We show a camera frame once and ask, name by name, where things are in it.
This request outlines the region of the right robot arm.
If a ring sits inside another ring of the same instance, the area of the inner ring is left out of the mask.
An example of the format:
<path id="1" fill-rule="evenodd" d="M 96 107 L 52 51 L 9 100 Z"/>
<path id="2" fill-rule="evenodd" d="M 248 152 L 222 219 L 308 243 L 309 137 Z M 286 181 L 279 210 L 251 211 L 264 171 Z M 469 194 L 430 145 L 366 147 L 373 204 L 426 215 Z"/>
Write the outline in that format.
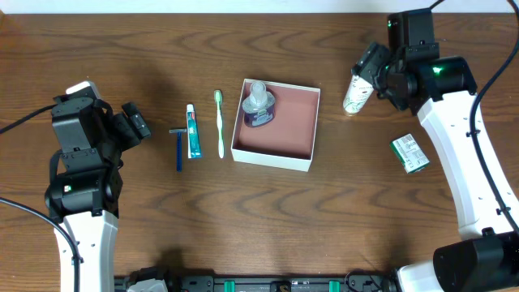
<path id="1" fill-rule="evenodd" d="M 429 135 L 457 212 L 459 243 L 398 268 L 387 291 L 494 291 L 518 285 L 518 199 L 504 175 L 462 57 L 438 44 L 391 51 L 369 44 L 352 69 L 349 97 L 377 92 L 410 110 Z"/>

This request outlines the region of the blue disposable razor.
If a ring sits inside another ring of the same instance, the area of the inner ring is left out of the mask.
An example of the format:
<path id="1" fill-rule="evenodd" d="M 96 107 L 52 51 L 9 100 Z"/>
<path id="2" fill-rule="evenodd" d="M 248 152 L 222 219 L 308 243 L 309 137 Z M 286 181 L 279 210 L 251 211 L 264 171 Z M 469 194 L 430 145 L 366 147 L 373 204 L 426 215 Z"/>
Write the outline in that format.
<path id="1" fill-rule="evenodd" d="M 176 170 L 178 172 L 182 171 L 182 135 L 187 133 L 186 128 L 172 128 L 169 130 L 171 135 L 176 135 L 177 137 L 177 145 L 176 145 Z"/>

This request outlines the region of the clear pump soap bottle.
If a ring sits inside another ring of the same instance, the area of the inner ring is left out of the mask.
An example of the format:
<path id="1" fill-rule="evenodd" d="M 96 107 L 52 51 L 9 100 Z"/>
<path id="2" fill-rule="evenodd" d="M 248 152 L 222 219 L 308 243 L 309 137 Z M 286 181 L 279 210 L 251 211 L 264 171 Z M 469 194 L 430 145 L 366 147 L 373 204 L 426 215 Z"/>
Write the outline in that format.
<path id="1" fill-rule="evenodd" d="M 249 96 L 242 102 L 244 122 L 248 127 L 261 127 L 275 118 L 276 98 L 263 81 L 254 81 Z"/>

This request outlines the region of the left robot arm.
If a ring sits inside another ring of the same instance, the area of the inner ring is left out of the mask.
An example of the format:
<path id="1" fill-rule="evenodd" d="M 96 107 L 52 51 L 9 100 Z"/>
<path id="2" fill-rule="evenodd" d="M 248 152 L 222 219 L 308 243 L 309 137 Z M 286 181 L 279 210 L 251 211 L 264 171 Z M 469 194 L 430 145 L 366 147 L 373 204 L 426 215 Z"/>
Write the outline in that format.
<path id="1" fill-rule="evenodd" d="M 45 204 L 73 242 L 71 257 L 58 244 L 61 289 L 113 291 L 122 153 L 151 131 L 132 102 L 114 114 L 101 99 L 70 97 L 59 101 L 51 116 L 61 148 L 50 162 Z"/>

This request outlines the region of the teal toothpaste tube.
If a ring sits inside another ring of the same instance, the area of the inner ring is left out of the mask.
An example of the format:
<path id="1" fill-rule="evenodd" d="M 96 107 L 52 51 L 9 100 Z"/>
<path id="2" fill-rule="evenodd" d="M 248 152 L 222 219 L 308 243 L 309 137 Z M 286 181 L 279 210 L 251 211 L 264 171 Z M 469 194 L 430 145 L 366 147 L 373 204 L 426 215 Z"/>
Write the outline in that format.
<path id="1" fill-rule="evenodd" d="M 193 104 L 187 104 L 187 136 L 188 136 L 188 158 L 202 157 L 199 142 L 198 124 L 196 122 L 195 108 Z"/>

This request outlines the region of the green white toothbrush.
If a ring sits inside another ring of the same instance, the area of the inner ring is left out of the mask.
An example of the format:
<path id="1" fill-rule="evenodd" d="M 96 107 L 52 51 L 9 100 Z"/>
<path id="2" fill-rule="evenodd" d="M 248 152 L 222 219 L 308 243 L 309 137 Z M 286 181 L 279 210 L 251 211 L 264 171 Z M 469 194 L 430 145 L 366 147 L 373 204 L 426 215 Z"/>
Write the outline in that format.
<path id="1" fill-rule="evenodd" d="M 225 156 L 224 136 L 223 136 L 223 118 L 221 115 L 222 94 L 220 90 L 214 92 L 214 100 L 217 105 L 217 130 L 218 130 L 218 155 L 220 159 Z"/>

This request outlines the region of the white floral lotion tube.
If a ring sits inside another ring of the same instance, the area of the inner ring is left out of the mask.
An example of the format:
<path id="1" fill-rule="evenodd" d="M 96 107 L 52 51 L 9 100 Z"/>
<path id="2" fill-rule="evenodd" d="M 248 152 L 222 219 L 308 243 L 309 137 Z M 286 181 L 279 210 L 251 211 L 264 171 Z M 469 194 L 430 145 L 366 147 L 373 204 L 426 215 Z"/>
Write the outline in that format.
<path id="1" fill-rule="evenodd" d="M 353 75 L 342 103 L 346 115 L 353 116 L 360 112 L 374 92 L 373 86 L 358 75 Z"/>

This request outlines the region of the white cardboard box pink interior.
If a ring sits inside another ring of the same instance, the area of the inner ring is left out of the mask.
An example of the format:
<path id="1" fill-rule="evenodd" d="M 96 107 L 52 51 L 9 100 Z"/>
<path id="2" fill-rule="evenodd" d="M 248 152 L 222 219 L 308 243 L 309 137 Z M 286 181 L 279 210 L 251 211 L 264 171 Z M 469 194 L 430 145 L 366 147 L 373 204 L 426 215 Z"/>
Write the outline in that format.
<path id="1" fill-rule="evenodd" d="M 321 90 L 266 81 L 267 91 L 276 98 L 273 120 L 249 127 L 242 103 L 252 84 L 252 79 L 243 80 L 230 146 L 233 159 L 307 172 L 313 159 Z"/>

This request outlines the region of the green white soap box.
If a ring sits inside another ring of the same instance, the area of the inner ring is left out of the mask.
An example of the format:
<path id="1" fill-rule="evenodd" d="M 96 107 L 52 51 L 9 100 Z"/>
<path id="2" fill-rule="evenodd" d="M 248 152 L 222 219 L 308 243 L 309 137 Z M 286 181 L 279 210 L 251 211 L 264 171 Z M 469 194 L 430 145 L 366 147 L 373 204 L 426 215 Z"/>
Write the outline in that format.
<path id="1" fill-rule="evenodd" d="M 419 172 L 430 164 L 422 149 L 411 134 L 403 135 L 390 144 L 407 174 Z"/>

